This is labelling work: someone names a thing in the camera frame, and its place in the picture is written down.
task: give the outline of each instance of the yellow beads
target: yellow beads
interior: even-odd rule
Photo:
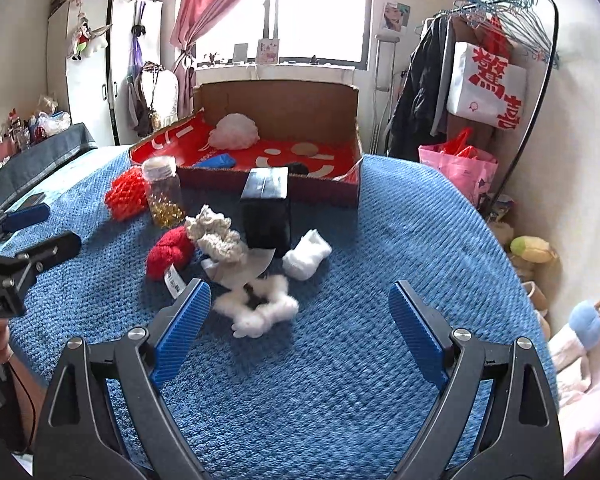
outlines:
[[[148,208],[155,225],[162,229],[177,226],[185,218],[185,213],[180,206],[171,202],[164,194],[158,196],[148,195]]]

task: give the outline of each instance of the window sill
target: window sill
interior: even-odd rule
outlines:
[[[195,84],[201,85],[219,81],[292,79],[352,85],[354,71],[355,68],[352,66],[310,65],[304,63],[214,65],[195,69]]]

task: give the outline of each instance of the blue knitted blanket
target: blue knitted blanket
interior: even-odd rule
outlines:
[[[57,199],[49,221],[3,249],[13,254],[65,230],[83,240],[80,256],[39,277],[27,314],[11,323],[17,354],[45,381],[72,336],[112,340],[172,303],[164,283],[144,275],[163,232],[148,214],[112,221],[103,203],[128,166],[126,155],[113,159]],[[397,280],[409,280],[451,326],[493,342],[529,336],[555,388],[541,329],[505,253],[449,182],[418,164],[366,156],[360,199],[357,211],[293,204],[295,241],[317,228],[333,247],[312,279],[291,283],[301,306],[294,322],[237,340],[230,322],[212,312],[179,376],[163,387],[184,437],[216,478],[374,480],[390,473],[436,397],[389,314]],[[191,215],[208,203],[241,228],[235,194],[185,190],[185,202]],[[183,273],[193,276],[203,276],[199,264]],[[214,297],[222,291],[212,289]],[[129,452],[141,460],[118,384],[111,389]],[[483,387],[456,460],[470,451],[487,398]]]

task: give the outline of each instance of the white shopping bag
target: white shopping bag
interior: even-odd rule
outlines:
[[[526,70],[471,43],[456,43],[454,71],[446,109],[449,113],[515,130],[526,93]]]

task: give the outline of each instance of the metal screw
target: metal screw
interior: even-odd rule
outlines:
[[[134,341],[142,339],[145,335],[146,330],[144,330],[142,327],[134,328],[128,333],[129,339],[133,339]]]
[[[66,344],[66,346],[71,349],[71,350],[75,350],[76,348],[80,348],[82,346],[82,338],[81,337],[74,337],[72,339],[68,340],[68,343]]]
[[[471,332],[469,332],[465,328],[458,328],[457,330],[455,330],[454,336],[460,341],[468,341],[469,339],[471,339]]]
[[[520,348],[524,348],[525,350],[528,350],[534,345],[533,343],[531,343],[531,339],[529,339],[528,337],[518,338],[517,343]]]

